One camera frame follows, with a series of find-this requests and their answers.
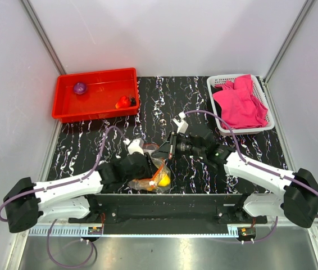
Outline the clear zip top bag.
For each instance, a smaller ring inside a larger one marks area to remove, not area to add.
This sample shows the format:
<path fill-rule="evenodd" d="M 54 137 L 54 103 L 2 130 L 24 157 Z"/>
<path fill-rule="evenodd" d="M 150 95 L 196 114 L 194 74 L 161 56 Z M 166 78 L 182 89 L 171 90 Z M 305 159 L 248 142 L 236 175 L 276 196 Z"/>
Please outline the clear zip top bag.
<path fill-rule="evenodd" d="M 169 177 L 171 176 L 171 172 L 166 165 L 165 159 L 163 158 L 153 158 L 151 153 L 154 150 L 157 150 L 159 146 L 157 144 L 144 144 L 143 151 L 144 153 L 149 153 L 153 164 L 153 176 L 152 178 L 147 179 L 133 179 L 129 182 L 129 187 L 133 190 L 137 191 L 148 191 L 154 192 L 157 194 L 162 194 L 164 192 L 169 191 L 171 188 L 171 183 L 166 187 L 158 186 L 159 181 L 167 174 Z"/>

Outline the red fake fruit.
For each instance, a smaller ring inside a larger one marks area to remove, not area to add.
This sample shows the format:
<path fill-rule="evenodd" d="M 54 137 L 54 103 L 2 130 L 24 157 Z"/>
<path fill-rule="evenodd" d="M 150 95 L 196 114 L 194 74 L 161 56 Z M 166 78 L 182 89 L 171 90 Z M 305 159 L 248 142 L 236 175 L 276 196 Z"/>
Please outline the red fake fruit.
<path fill-rule="evenodd" d="M 131 106 L 131 100 L 128 96 L 122 96 L 119 98 L 118 102 L 115 105 L 117 109 L 124 109 Z"/>

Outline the pink fake fruit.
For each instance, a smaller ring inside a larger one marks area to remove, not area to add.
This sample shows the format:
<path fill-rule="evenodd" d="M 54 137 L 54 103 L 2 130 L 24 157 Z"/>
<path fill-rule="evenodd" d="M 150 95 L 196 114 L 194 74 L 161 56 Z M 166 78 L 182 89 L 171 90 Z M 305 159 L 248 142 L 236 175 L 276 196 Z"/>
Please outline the pink fake fruit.
<path fill-rule="evenodd" d="M 74 86 L 73 86 L 73 92 L 77 95 L 83 95 L 87 92 L 87 85 L 83 82 L 77 82 Z"/>

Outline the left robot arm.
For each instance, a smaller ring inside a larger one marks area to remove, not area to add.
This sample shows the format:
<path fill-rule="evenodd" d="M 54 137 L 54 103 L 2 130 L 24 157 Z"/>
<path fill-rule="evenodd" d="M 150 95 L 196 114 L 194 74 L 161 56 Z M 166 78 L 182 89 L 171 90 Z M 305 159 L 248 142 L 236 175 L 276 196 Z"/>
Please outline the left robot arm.
<path fill-rule="evenodd" d="M 101 210 L 89 198 L 96 194 L 115 192 L 123 183 L 151 179 L 157 172 L 148 153 L 135 152 L 103 163 L 79 175 L 53 182 L 20 179 L 7 193 L 0 207 L 11 233 L 34 227 L 45 219 L 78 219 L 89 223 L 100 218 Z"/>

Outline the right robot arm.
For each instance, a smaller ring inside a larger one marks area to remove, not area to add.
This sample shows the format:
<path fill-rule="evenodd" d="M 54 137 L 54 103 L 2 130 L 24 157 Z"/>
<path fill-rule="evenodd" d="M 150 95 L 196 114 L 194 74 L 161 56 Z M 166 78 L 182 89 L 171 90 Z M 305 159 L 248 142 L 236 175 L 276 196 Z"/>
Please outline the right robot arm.
<path fill-rule="evenodd" d="M 245 179 L 269 190 L 251 194 L 234 209 L 237 221 L 247 223 L 253 217 L 285 217 L 302 228 L 310 228 L 318 217 L 318 183 L 306 169 L 297 172 L 278 169 L 242 155 L 238 150 L 212 139 L 171 132 L 152 154 L 166 160 L 189 157 L 199 159 L 229 176 Z"/>

